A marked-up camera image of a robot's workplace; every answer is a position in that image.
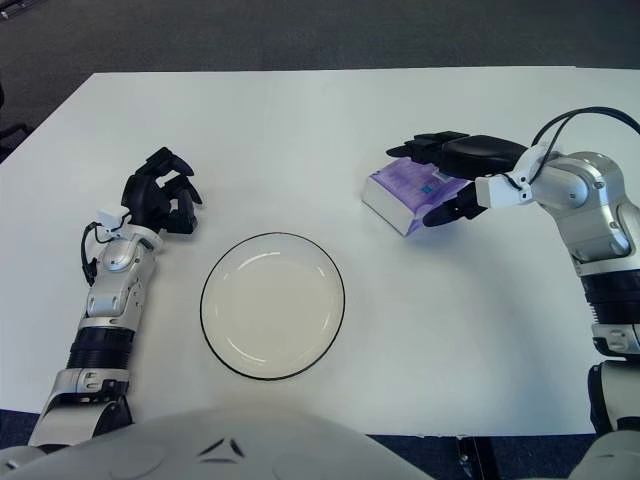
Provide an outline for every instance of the tissue box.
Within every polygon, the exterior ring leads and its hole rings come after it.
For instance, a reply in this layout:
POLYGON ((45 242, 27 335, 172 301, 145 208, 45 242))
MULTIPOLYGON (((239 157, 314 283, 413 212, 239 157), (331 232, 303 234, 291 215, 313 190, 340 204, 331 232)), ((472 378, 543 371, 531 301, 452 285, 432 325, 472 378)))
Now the tissue box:
POLYGON ((422 217, 455 197, 467 183, 439 172, 431 163, 399 158, 369 175, 362 201, 406 236, 422 225, 422 217))

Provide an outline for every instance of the robotic hand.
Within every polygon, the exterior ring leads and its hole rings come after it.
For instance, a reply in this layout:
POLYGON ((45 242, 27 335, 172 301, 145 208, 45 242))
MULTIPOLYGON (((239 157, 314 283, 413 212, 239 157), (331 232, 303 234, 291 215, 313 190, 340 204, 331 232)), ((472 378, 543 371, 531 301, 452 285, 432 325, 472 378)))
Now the robotic hand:
POLYGON ((600 435, 640 431, 640 210, 627 198, 613 160, 593 152, 563 155, 554 148, 562 128, 582 113, 616 118, 640 133, 640 125, 625 113, 591 107, 553 119, 528 149, 484 135, 442 132, 418 135, 387 153, 474 181, 429 212, 423 219, 427 226, 531 202, 553 217, 595 316, 596 349, 626 360, 590 370, 591 420, 600 435), (560 121, 552 142, 541 144, 544 133, 560 121))
POLYGON ((129 177, 122 205, 100 210, 100 222, 85 228, 82 270, 91 287, 85 314, 29 445, 50 452, 133 423, 125 397, 129 354, 162 247, 158 232, 190 234, 196 228, 193 203, 202 200, 191 175, 189 165, 161 148, 129 177), (160 187, 158 178, 171 172, 178 175, 160 187), (91 231, 106 247, 89 262, 85 244, 91 231))

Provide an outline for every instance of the white plate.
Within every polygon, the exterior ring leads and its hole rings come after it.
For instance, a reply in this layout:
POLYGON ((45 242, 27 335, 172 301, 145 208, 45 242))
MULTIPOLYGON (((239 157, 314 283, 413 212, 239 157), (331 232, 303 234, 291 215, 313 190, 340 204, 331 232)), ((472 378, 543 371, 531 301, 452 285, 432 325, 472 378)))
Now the white plate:
POLYGON ((276 380, 329 349, 342 323, 344 286, 329 255, 306 238, 265 233, 237 244, 213 267, 200 320, 231 370, 276 380))

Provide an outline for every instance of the gray carpet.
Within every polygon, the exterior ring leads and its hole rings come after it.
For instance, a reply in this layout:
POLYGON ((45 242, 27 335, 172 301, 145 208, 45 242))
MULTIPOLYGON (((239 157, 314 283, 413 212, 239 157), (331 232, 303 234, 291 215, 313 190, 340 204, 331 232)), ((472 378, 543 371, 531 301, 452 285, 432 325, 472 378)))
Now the gray carpet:
MULTIPOLYGON (((639 52, 637 0, 46 0, 0 22, 1 121, 38 125, 93 72, 640 68, 639 52)), ((26 442, 34 422, 0 411, 0 448, 26 442)), ((453 439, 375 438, 437 478, 466 478, 453 439)), ((591 441, 493 444, 501 476, 518 478, 566 476, 591 441)))

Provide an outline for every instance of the robot forearm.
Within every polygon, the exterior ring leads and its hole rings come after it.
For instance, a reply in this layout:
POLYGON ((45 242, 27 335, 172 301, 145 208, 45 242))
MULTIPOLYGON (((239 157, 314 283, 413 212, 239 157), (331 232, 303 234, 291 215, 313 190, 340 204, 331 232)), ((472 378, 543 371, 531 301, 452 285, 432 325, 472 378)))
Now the robot forearm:
POLYGON ((192 202, 201 199, 189 183, 190 167, 163 148, 132 175, 122 206, 99 212, 82 240, 83 271, 90 285, 85 314, 31 435, 29 445, 55 450, 133 422, 125 394, 129 387, 129 354, 144 306, 156 254, 158 231, 191 233, 196 226, 192 202), (178 176, 160 187, 156 180, 171 171, 178 176), (178 208, 171 208, 171 200, 178 208), (106 243, 98 259, 88 262, 87 233, 101 227, 106 243))

